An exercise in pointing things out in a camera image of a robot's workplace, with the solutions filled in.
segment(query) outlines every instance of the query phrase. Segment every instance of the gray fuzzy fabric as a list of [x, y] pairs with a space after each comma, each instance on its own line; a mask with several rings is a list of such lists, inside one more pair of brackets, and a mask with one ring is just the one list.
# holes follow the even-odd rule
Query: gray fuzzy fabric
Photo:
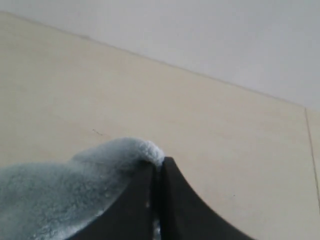
[[141, 159], [160, 167], [150, 141], [117, 138], [66, 163], [0, 168], [0, 240], [64, 240], [101, 215], [124, 191]]

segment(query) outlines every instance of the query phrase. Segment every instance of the black plastic object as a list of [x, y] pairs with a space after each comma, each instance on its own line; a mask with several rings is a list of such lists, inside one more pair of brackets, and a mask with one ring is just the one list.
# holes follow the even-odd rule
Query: black plastic object
[[68, 240], [152, 240], [154, 173], [144, 166], [103, 215]]
[[173, 158], [165, 158], [160, 179], [162, 240], [253, 240], [199, 198]]

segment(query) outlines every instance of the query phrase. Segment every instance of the fluffy material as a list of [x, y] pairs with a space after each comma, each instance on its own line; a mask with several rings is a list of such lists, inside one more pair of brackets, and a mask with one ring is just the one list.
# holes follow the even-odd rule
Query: fluffy material
[[117, 138], [66, 163], [0, 168], [0, 239], [64, 240], [101, 215], [124, 191], [141, 160], [158, 168], [150, 141]]

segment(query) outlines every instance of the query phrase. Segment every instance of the wall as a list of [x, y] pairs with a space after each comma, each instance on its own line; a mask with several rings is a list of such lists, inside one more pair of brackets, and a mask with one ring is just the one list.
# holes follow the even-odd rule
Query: wall
[[318, 0], [1, 0], [0, 8], [320, 110]]

